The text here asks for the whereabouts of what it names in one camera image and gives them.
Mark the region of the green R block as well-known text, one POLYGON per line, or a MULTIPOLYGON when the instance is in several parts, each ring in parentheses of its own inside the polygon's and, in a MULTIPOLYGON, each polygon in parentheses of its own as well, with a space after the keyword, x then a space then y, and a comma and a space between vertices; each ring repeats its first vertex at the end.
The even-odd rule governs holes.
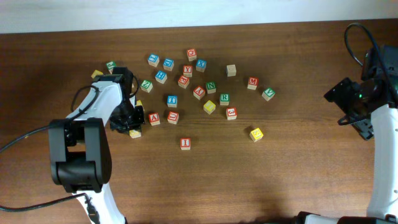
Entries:
POLYGON ((220 95, 220 105, 221 106, 228 106, 230 102, 230 96, 227 93, 222 93, 220 95))

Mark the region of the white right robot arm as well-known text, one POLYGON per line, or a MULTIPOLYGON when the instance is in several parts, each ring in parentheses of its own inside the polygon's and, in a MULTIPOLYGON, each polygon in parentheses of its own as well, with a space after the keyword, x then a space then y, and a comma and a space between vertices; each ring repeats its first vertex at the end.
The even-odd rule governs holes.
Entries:
POLYGON ((300 212, 293 223, 397 223, 397 103, 390 90, 397 89, 397 47, 383 45, 381 52, 367 51, 362 82, 345 78, 325 93, 349 124, 365 140, 374 139, 373 192, 364 217, 330 218, 300 212))

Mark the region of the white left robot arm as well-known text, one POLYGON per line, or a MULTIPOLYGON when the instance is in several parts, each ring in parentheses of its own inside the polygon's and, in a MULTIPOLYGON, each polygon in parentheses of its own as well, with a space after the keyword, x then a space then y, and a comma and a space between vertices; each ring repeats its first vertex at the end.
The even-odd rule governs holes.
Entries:
POLYGON ((141 130, 144 109, 136 105, 136 80, 126 67, 98 75, 77 108, 50 122, 52 180, 76 197, 91 223, 127 222, 109 185, 113 165, 105 127, 121 134, 141 130))

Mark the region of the red I block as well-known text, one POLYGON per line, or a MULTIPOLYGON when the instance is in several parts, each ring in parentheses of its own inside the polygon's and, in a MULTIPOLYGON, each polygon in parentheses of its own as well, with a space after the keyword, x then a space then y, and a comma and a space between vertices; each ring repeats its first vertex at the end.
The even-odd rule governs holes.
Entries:
POLYGON ((191 149, 191 139, 190 138, 181 138, 180 139, 180 148, 181 148, 181 150, 190 150, 191 149))

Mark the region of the yellow C block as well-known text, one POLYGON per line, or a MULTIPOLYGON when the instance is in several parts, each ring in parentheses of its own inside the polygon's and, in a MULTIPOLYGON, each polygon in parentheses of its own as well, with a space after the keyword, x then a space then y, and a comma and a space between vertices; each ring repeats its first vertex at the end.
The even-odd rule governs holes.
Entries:
POLYGON ((135 139, 135 138, 140 138, 142 136, 142 133, 140 130, 132 129, 129 131, 129 135, 132 139, 135 139))

